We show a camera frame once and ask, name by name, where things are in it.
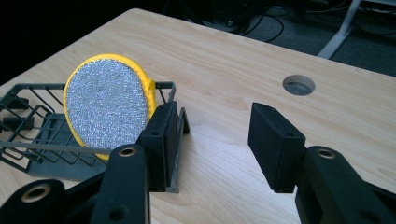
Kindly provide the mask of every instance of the wood grain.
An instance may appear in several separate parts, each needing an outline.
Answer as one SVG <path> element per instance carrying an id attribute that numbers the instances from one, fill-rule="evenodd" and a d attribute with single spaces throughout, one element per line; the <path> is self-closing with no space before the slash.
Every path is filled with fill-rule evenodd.
<path id="1" fill-rule="evenodd" d="M 251 104 L 279 110 L 306 146 L 341 152 L 359 175 L 396 192 L 396 79 L 245 37 L 132 9 L 3 85 L 66 82 L 100 53 L 139 63 L 177 85 L 191 133 L 182 143 L 179 194 L 151 193 L 153 223 L 299 223 L 293 194 L 274 194 L 248 147 Z M 286 92 L 304 75 L 312 94 Z M 0 163 L 0 203 L 34 178 Z M 67 187 L 74 182 L 64 181 Z"/>

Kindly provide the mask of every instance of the gray carpet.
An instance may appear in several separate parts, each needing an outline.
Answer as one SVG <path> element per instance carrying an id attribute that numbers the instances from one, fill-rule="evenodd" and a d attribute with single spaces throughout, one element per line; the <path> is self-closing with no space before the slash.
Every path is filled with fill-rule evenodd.
<path id="1" fill-rule="evenodd" d="M 265 15 L 271 15 L 280 20 L 284 30 L 270 43 L 318 55 L 337 33 L 346 13 L 347 10 L 343 9 L 326 13 L 306 12 L 300 15 L 286 7 L 272 7 Z M 251 18 L 248 29 L 254 27 L 260 18 L 261 15 Z M 276 19 L 263 17 L 260 24 L 245 36 L 266 42 L 282 29 L 281 23 Z M 233 28 L 228 28 L 225 23 L 224 20 L 215 18 L 213 23 L 206 23 L 206 25 L 231 32 Z M 331 60 L 396 77 L 395 33 L 395 11 L 370 12 L 367 8 L 361 8 L 355 16 L 351 34 L 334 53 Z"/>

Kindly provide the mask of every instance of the metal leg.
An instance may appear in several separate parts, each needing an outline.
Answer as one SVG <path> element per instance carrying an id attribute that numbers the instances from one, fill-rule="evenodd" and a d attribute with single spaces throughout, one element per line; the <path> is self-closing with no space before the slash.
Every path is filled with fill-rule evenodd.
<path id="1" fill-rule="evenodd" d="M 349 33 L 351 32 L 350 23 L 352 23 L 353 17 L 355 16 L 356 11 L 358 10 L 359 5 L 361 4 L 361 0 L 353 0 L 349 10 L 344 18 L 343 23 L 341 24 L 340 30 L 335 36 L 327 43 L 327 45 L 322 49 L 322 51 L 318 54 L 318 57 L 324 59 L 330 59 L 335 51 L 341 46 L 344 40 L 347 38 Z"/>

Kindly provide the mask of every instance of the round sponge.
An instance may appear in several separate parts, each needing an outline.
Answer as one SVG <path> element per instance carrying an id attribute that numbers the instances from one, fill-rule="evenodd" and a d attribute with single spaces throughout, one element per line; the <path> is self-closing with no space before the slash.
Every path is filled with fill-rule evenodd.
<path id="1" fill-rule="evenodd" d="M 66 120 L 83 147 L 111 150 L 135 143 L 155 108 L 155 82 L 137 63 L 118 54 L 89 58 L 64 88 Z"/>

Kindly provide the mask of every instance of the wooden table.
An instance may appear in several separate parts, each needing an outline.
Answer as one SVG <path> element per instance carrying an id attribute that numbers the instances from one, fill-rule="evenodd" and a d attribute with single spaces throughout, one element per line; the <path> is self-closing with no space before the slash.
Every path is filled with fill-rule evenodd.
<path id="1" fill-rule="evenodd" d="M 175 100 L 187 110 L 180 193 L 151 193 L 153 223 L 299 223 L 294 195 L 270 190 L 248 147 L 253 102 L 279 110 L 307 147 L 338 150 L 364 180 L 396 192 L 394 77 L 139 9 L 12 79 L 0 95 L 16 83 L 66 82 L 101 53 L 133 59 L 156 81 L 174 81 Z M 290 75 L 311 78 L 314 92 L 285 91 Z M 2 162 L 0 179 L 0 203 L 36 180 Z"/>

